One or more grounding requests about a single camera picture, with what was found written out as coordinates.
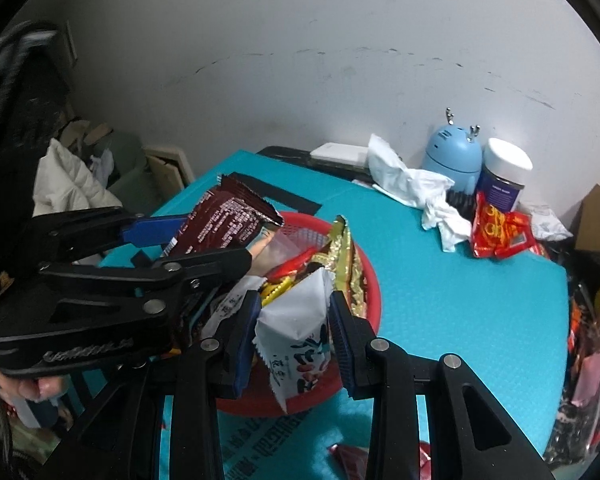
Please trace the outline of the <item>person's left hand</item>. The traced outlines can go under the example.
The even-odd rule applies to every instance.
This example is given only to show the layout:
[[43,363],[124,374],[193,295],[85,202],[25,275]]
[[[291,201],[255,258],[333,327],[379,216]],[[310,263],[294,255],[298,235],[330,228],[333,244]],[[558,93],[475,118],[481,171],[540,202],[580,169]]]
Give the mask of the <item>person's left hand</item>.
[[0,371],[0,395],[6,401],[24,399],[45,401],[62,396],[70,386],[67,376],[31,378],[13,378]]

